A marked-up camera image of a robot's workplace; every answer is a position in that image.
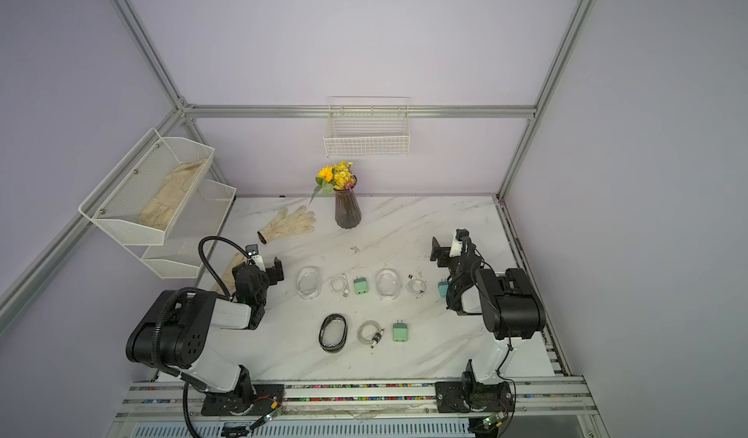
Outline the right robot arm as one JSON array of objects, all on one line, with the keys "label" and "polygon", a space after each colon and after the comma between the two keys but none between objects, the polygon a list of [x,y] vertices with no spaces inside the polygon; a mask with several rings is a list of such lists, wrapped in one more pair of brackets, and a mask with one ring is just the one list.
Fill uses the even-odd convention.
[{"label": "right robot arm", "polygon": [[450,246],[432,240],[430,260],[449,272],[446,309],[460,316],[479,316],[493,337],[490,350],[467,362],[459,381],[439,381],[436,407],[440,413],[499,413],[515,411],[515,382],[506,376],[523,342],[542,332],[545,308],[522,268],[501,274],[487,263],[469,232],[457,231]]}]

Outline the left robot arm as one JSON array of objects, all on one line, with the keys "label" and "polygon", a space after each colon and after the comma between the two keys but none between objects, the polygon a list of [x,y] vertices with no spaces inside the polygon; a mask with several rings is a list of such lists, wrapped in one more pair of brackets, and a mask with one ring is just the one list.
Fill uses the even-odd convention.
[{"label": "left robot arm", "polygon": [[[206,258],[205,245],[223,242],[243,260],[230,270],[230,289]],[[282,261],[266,266],[255,245],[241,247],[218,235],[202,238],[198,256],[218,283],[217,292],[197,287],[160,294],[126,344],[126,356],[184,383],[183,392],[204,395],[204,417],[258,416],[270,418],[282,407],[282,385],[253,384],[249,368],[229,360],[208,344],[212,329],[247,331],[259,327],[266,311],[268,290],[284,280]]]}]

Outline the green charger plug front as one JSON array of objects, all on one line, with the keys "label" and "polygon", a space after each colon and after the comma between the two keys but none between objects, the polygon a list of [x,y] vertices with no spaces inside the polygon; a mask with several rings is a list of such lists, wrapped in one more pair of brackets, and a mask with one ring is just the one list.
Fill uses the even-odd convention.
[{"label": "green charger plug front", "polygon": [[393,341],[396,343],[406,343],[409,339],[408,326],[406,323],[399,321],[392,328]]}]

